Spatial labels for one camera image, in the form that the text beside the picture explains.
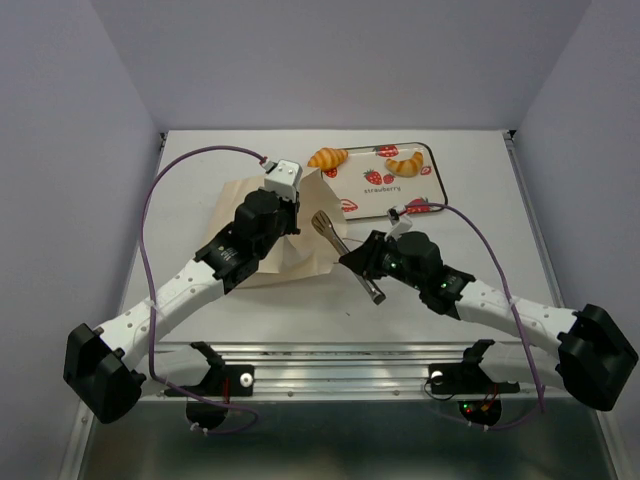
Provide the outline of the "metal tongs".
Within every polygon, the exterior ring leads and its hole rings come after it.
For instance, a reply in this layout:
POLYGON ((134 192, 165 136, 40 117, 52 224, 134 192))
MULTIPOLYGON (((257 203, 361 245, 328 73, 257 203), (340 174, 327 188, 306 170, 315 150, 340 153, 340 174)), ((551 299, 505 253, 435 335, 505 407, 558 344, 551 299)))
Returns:
MULTIPOLYGON (((329 242, 339 256, 343 256, 350 252, 344 241, 337 234, 331 219, 323 210, 318 210, 312 216, 311 225, 319 235, 329 242)), ((366 280, 358 274, 354 274, 354 276, 375 305, 380 305, 386 299, 386 295, 374 282, 366 280)))

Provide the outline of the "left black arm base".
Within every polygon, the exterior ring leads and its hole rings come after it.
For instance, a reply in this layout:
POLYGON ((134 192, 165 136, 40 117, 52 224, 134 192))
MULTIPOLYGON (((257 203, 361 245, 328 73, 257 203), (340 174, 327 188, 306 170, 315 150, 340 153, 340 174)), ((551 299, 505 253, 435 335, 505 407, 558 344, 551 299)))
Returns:
POLYGON ((240 433, 253 427, 259 418, 255 410, 238 404, 230 405, 233 397, 252 397, 254 381, 255 367, 240 364, 212 367, 199 384, 183 386, 192 394, 224 404, 224 407, 213 406, 188 397, 185 415, 190 429, 209 436, 240 433))

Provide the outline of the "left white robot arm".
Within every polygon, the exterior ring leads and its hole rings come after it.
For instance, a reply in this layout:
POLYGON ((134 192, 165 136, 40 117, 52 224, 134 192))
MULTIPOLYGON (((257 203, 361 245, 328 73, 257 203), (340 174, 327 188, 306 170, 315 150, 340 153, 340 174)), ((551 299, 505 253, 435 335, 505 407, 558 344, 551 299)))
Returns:
POLYGON ((153 344, 204 306, 255 274, 277 241, 297 235, 299 192, 264 187, 249 193, 234 219, 154 295, 97 327, 68 335, 63 379, 103 424, 127 414, 152 373, 139 370, 153 344))

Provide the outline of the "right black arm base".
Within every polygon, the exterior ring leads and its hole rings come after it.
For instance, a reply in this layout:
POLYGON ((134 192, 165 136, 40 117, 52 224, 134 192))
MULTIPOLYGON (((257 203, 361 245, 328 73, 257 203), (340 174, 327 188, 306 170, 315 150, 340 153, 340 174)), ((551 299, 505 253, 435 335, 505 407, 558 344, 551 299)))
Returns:
POLYGON ((494 427, 501 419, 503 395, 517 394, 517 382, 494 381, 477 364, 443 363, 429 366, 424 390, 440 401, 456 400, 464 420, 494 427))

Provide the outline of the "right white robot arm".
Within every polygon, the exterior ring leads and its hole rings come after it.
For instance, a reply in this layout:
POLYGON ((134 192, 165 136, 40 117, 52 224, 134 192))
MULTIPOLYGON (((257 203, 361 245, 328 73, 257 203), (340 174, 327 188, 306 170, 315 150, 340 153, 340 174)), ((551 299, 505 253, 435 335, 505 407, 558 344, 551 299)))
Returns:
POLYGON ((421 232, 399 238, 374 231, 340 264, 365 280, 393 278, 415 289, 438 315, 511 335, 526 346, 476 341, 457 363, 429 368, 436 396, 517 393, 522 384, 568 392, 582 404, 610 411, 639 356, 609 313, 542 305, 502 291, 446 265, 439 247, 421 232))

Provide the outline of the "beige paper bag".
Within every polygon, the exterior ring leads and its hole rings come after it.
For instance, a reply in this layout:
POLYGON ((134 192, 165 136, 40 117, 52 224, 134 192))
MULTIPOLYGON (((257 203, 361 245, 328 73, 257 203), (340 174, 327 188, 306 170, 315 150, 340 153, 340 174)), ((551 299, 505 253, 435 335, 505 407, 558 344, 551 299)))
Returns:
MULTIPOLYGON (((209 242, 222 227, 230 223, 236 207, 246 195, 263 184, 262 175, 225 183, 203 241, 209 242)), ((348 227, 341 200, 325 181, 321 171, 306 167, 300 183, 300 209, 297 216, 301 233, 280 238, 268 256, 260 262, 257 272, 240 286, 263 287, 330 273, 338 259, 338 253, 312 226, 312 217, 320 210, 327 214, 339 237, 347 235, 348 227)))

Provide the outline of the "fake croissant bread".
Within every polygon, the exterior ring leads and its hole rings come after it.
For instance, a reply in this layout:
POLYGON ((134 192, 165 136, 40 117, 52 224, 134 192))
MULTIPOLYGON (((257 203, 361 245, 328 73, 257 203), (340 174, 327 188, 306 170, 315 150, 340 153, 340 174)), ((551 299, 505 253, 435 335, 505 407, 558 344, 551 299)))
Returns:
POLYGON ((328 171, 344 163, 348 156, 349 153, 346 149, 324 147, 310 157, 307 165, 322 171, 328 171))
POLYGON ((405 160, 395 160, 389 158, 385 161, 385 168, 393 175, 403 178, 417 176, 424 165, 424 156, 420 151, 416 151, 405 160))

